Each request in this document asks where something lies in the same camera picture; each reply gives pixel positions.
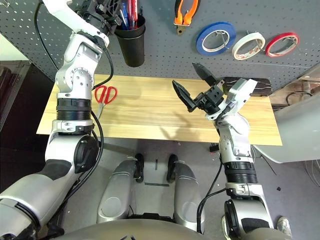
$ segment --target wooden table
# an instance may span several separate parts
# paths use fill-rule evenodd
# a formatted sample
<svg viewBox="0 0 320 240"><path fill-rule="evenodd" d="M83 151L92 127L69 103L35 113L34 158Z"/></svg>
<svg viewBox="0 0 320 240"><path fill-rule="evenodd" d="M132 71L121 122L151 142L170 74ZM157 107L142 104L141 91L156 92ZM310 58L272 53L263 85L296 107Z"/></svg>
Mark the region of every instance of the wooden table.
<svg viewBox="0 0 320 240"><path fill-rule="evenodd" d="M95 75L100 83L107 75ZM106 85L118 89L116 99L104 107L100 123L105 137L160 139L191 142L219 142L213 123L205 112L196 109L189 113L177 97L172 78L114 76ZM192 98L209 89L202 80L175 79ZM37 134L50 134L56 119L58 87L55 85L44 110ZM92 109L98 104L92 96ZM250 123L249 140L255 145L281 146L275 116L268 97L251 97L240 110Z"/></svg>

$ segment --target pegboard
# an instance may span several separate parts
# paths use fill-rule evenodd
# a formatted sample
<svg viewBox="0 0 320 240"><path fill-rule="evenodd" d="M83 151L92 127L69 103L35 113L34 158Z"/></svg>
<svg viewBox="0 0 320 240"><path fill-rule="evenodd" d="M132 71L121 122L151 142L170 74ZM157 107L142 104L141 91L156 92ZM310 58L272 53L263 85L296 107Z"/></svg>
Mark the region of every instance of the pegboard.
<svg viewBox="0 0 320 240"><path fill-rule="evenodd" d="M55 69L48 60L33 24L37 0L9 0L12 8L0 7L0 32L28 57L38 68L54 79ZM73 1L75 8L82 1ZM275 91L296 79L320 59L320 2L319 0L202 0L197 13L182 36L173 25L174 0L139 0L146 19L144 36L145 62L132 68L125 64L118 40L110 36L108 47L115 75L198 79L192 62L200 62L217 77L268 78ZM206 57L196 50L196 39L209 24L226 21L234 25L235 42L249 32L260 32L266 43L278 34L296 32L300 36L299 48L282 56L271 58L264 52L247 60L235 60L232 47L226 52ZM51 16L43 5L38 14L38 25L44 44L58 67L63 64L64 51L71 30ZM205 44L214 44L217 39ZM95 71L110 72L103 56Z"/></svg>

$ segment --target blue tape roll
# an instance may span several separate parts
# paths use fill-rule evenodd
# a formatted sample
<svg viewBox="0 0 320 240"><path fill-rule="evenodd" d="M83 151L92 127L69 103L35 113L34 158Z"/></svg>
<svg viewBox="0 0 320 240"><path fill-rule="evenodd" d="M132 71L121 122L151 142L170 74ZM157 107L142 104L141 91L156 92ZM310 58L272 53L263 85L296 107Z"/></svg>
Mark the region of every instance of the blue tape roll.
<svg viewBox="0 0 320 240"><path fill-rule="evenodd" d="M218 54L222 54L227 49L223 46L221 49L217 49L213 51L214 49L208 49L204 47L204 41L206 40L206 37L212 34L215 31L225 31L229 35L229 41L225 45L227 48L230 48L235 40L236 40L236 30L234 26L231 23L228 23L226 21L219 21L213 24L210 24L209 26L206 26L199 34L198 38L196 39L196 49L197 51L204 56L215 56Z"/></svg>

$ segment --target gray floor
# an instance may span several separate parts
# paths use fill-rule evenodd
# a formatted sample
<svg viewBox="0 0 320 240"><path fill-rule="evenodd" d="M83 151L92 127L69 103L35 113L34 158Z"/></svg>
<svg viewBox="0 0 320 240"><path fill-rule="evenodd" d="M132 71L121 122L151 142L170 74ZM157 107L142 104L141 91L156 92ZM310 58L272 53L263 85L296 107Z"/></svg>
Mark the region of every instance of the gray floor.
<svg viewBox="0 0 320 240"><path fill-rule="evenodd" d="M167 161L176 154L193 170L204 196L219 169L217 154L208 151L209 143L178 142L171 140L144 140L105 138L105 151L99 167L82 188L69 200L64 218L66 233L96 223L97 208L107 186L109 176L117 165L128 156L140 152L145 157L144 182L167 183ZM309 179L303 162L270 163L257 158L255 168L262 184L271 217L287 216L294 240L318 240L320 236L320 189ZM133 210L137 214L159 213L171 216L174 211L174 183L167 186L149 186L135 183ZM214 190L225 186L225 176L220 174ZM214 240L223 240L221 216L224 202L228 199L220 193L207 201L205 235Z"/></svg>

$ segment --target orange pliers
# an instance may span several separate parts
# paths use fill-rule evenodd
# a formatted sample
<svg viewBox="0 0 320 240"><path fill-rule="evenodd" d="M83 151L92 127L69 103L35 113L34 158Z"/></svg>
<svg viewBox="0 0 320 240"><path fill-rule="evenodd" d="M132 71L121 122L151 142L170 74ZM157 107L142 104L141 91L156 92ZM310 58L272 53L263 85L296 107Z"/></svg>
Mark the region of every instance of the orange pliers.
<svg viewBox="0 0 320 240"><path fill-rule="evenodd" d="M200 0L193 0L191 9L188 10L183 17L181 13L183 2L184 0L175 0L174 5L174 25L176 25L176 33L178 34L178 36L181 36L185 32L186 27L190 26L192 17L197 12L200 4Z"/></svg>

